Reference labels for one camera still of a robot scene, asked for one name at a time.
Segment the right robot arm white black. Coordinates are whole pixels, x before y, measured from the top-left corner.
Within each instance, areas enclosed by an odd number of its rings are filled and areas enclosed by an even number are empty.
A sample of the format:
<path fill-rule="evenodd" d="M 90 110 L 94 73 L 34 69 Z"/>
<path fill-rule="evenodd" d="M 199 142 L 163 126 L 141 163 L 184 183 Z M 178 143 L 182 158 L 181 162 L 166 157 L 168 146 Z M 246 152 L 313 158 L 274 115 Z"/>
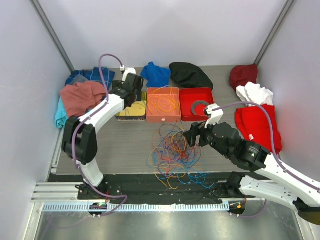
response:
<path fill-rule="evenodd" d="M 238 130 L 223 122 L 204 126 L 194 122 L 183 136 L 188 145 L 210 146 L 235 166 L 268 178 L 260 181 L 240 172 L 232 172 L 225 184 L 232 198 L 256 197 L 287 207 L 314 225 L 320 223 L 320 183 L 277 160 L 261 145 L 243 139 Z"/>

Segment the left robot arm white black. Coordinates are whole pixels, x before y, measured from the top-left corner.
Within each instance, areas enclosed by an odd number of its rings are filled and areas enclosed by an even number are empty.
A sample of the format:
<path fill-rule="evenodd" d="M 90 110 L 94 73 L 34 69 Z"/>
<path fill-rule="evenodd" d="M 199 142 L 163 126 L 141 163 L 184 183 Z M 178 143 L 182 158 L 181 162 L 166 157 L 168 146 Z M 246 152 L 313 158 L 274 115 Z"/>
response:
<path fill-rule="evenodd" d="M 93 110 L 80 117 L 70 117 L 66 122 L 61 150 L 72 159 L 84 182 L 90 186 L 89 194 L 97 200 L 107 192 L 104 175 L 96 160 L 97 133 L 117 113 L 141 98 L 143 86 L 143 77 L 129 72 Z"/>

